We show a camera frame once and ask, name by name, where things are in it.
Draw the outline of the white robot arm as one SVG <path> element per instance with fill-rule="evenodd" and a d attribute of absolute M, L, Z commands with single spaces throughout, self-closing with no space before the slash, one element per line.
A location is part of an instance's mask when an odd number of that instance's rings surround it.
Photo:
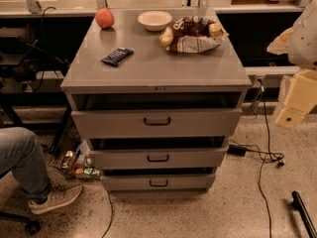
<path fill-rule="evenodd" d="M 290 129 L 317 105 L 317 1 L 312 1 L 266 50 L 274 55 L 287 54 L 289 62 L 300 68 L 280 86 L 275 124 Z"/>

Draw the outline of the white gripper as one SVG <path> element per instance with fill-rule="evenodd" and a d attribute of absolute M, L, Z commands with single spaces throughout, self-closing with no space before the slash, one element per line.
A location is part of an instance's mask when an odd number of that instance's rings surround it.
<path fill-rule="evenodd" d="M 317 71 L 304 69 L 294 76 L 285 75 L 279 88 L 274 111 L 275 124 L 291 129 L 300 124 L 317 105 Z"/>

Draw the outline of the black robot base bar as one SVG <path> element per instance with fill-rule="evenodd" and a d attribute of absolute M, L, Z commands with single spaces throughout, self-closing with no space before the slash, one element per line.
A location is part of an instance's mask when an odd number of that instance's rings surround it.
<path fill-rule="evenodd" d="M 317 231 L 314 227 L 314 224 L 309 216 L 309 213 L 304 205 L 304 202 L 299 192 L 293 191 L 291 193 L 291 196 L 293 198 L 292 205 L 299 212 L 309 237 L 317 238 Z"/>

